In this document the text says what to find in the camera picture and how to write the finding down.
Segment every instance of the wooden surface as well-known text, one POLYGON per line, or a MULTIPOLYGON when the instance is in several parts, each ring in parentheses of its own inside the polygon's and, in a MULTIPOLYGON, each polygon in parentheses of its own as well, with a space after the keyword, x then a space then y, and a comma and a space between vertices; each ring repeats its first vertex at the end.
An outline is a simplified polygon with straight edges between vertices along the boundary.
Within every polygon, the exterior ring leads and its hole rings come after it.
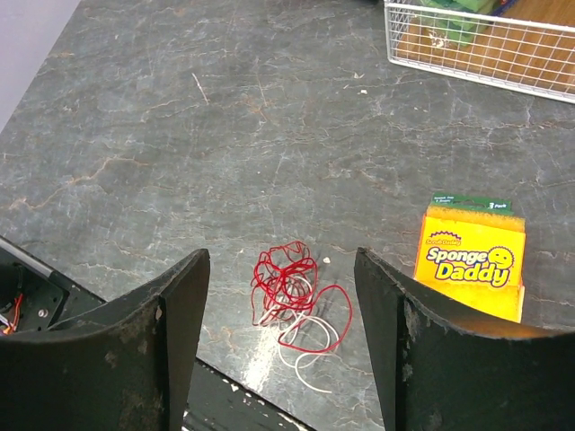
MULTIPOLYGON (((575 27, 571 0, 519 0, 503 16, 575 27)), ((480 29, 466 47, 438 37, 430 19, 414 18, 399 57, 560 92, 575 92, 575 32, 501 23, 480 29)))

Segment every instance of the wire basket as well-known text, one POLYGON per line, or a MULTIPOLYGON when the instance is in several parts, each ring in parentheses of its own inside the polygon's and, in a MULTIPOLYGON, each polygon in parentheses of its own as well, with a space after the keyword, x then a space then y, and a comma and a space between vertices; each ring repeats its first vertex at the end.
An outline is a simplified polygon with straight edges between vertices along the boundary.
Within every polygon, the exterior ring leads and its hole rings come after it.
POLYGON ((575 28, 385 0, 389 61, 575 103, 575 28))

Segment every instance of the sponge daddy box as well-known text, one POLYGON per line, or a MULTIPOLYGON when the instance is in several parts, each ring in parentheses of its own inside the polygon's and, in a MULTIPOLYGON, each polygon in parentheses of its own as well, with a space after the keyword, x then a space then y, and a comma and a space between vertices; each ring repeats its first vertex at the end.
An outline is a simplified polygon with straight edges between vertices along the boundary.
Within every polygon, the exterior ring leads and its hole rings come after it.
POLYGON ((434 195, 423 219, 415 279, 477 310, 521 321, 525 220, 511 202, 434 195))

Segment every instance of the yellow box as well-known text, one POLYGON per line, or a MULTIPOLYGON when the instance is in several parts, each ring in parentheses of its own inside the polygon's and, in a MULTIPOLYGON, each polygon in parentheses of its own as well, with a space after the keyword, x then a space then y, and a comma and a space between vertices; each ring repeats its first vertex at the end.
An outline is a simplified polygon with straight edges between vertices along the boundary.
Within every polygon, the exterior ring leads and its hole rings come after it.
POLYGON ((432 205, 414 277, 477 310, 521 321, 525 240, 521 218, 432 205))

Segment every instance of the tangled cord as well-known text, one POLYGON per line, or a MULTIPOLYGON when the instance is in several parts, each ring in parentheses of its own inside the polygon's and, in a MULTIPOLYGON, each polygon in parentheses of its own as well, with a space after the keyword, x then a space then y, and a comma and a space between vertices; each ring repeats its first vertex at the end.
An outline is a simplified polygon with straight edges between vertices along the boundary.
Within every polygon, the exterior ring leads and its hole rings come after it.
POLYGON ((321 356, 333 354, 348 333, 353 311, 351 300, 341 286, 330 285, 318 291, 317 285, 317 262, 311 257, 309 247, 303 242, 294 241, 263 251, 253 270, 252 324, 255 326, 269 326, 271 323, 287 325, 280 330, 278 337, 279 358, 285 365, 296 370, 297 378, 305 386, 314 391, 331 393, 331 391, 318 389, 306 382, 299 370, 312 365, 321 356), (254 296, 259 290, 263 292, 261 303, 263 313, 256 320, 254 296), (341 335, 327 321, 314 315, 315 306, 321 296, 331 290, 339 290, 348 303, 349 317, 341 335), (326 336, 324 348, 307 349, 294 344, 297 333, 306 322, 315 323, 323 329, 326 336), (330 331, 335 337, 334 341, 332 341, 330 331), (286 361, 281 350, 283 347, 289 347, 301 353, 294 364, 286 361), (300 366, 300 361, 307 356, 315 356, 315 358, 300 366))

